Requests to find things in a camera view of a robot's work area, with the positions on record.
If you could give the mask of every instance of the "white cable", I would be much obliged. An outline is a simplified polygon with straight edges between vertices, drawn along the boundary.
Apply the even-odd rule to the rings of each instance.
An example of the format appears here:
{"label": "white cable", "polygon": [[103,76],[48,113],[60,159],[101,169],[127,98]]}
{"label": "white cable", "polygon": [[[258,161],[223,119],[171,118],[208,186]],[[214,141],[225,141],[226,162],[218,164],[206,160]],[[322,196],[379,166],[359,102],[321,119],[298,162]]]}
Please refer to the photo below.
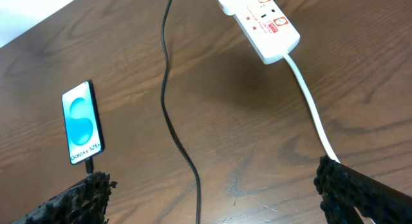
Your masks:
{"label": "white cable", "polygon": [[322,122],[321,122],[321,118],[319,118],[319,114],[317,112],[314,99],[312,98],[312,95],[309,92],[308,86],[304,82],[304,79],[301,75],[301,72],[299,71],[299,68],[296,66],[295,62],[289,56],[289,54],[284,53],[283,58],[285,58],[285,60],[288,62],[289,66],[291,67],[292,71],[295,74],[297,82],[299,83],[299,85],[302,89],[303,95],[304,95],[304,97],[305,97],[305,99],[308,103],[309,110],[312,114],[312,118],[314,120],[315,127],[316,127],[316,130],[317,130],[317,134],[319,135],[319,138],[321,139],[321,142],[322,142],[324,150],[326,151],[326,154],[332,160],[335,160],[336,162],[340,163],[339,159],[337,158],[335,152],[332,149],[332,146],[329,144],[329,140],[328,140],[328,137],[326,136],[326,133],[324,132]]}

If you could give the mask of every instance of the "brown wooden surface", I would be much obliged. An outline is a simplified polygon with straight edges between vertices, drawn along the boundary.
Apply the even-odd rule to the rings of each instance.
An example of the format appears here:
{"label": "brown wooden surface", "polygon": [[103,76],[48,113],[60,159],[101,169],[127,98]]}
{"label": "brown wooden surface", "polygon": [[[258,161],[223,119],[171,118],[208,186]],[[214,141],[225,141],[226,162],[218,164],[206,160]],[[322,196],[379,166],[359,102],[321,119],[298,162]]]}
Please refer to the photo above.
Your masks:
{"label": "brown wooden surface", "polygon": [[[276,1],[341,162],[412,195],[412,0]],[[166,3],[76,0],[0,49],[0,223],[85,176],[61,95],[86,79],[106,140],[95,168],[119,183],[110,223],[194,223],[194,177],[160,109]],[[202,223],[324,223],[325,153],[285,61],[263,65],[216,0],[174,0],[166,39],[166,106],[200,172]]]}

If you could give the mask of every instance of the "black charging cable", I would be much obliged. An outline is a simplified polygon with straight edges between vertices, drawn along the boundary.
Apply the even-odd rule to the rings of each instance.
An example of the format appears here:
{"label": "black charging cable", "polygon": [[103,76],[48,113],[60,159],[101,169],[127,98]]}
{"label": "black charging cable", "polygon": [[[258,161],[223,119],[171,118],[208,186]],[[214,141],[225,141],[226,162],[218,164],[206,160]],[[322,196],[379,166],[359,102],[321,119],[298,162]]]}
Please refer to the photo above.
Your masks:
{"label": "black charging cable", "polygon": [[165,75],[163,77],[163,82],[162,82],[162,92],[160,94],[160,102],[162,103],[162,110],[163,114],[166,119],[166,124],[167,127],[169,128],[170,134],[173,138],[174,143],[176,144],[177,148],[179,149],[180,153],[183,155],[187,163],[189,164],[190,168],[193,171],[194,177],[196,179],[196,193],[197,193],[197,201],[196,201],[196,224],[200,224],[200,203],[201,203],[201,193],[200,193],[200,177],[199,173],[196,170],[196,167],[194,166],[192,160],[190,159],[189,155],[186,153],[186,150],[183,148],[182,143],[180,142],[178,135],[176,134],[176,131],[173,128],[172,122],[170,121],[169,115],[167,114],[166,107],[165,107],[165,90],[166,90],[166,83],[167,83],[167,77],[169,76],[169,58],[167,56],[167,50],[166,50],[166,43],[165,43],[165,24],[166,24],[166,19],[167,19],[167,14],[169,13],[170,5],[172,4],[172,0],[169,0],[167,3],[165,15],[163,17],[163,23],[162,23],[162,31],[161,36],[162,36],[162,46],[163,46],[163,51],[165,53],[165,60],[166,60],[166,69],[165,69]]}

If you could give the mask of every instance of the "phone screen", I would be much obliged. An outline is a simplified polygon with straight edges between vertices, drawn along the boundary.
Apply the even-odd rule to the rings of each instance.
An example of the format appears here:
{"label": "phone screen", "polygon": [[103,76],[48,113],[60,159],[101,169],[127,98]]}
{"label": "phone screen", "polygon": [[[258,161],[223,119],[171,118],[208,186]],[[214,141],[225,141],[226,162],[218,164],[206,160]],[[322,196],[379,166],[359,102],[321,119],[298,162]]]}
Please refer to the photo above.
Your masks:
{"label": "phone screen", "polygon": [[90,81],[62,96],[70,163],[79,163],[104,149],[93,88]]}

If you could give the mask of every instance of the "white power strip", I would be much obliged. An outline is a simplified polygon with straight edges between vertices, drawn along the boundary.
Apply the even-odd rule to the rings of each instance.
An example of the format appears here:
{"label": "white power strip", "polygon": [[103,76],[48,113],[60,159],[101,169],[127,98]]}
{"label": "white power strip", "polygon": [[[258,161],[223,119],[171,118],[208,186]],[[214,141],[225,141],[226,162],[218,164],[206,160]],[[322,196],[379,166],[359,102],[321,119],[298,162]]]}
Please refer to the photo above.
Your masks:
{"label": "white power strip", "polygon": [[300,35],[273,0],[218,0],[227,15],[234,15],[264,64],[291,52]]}

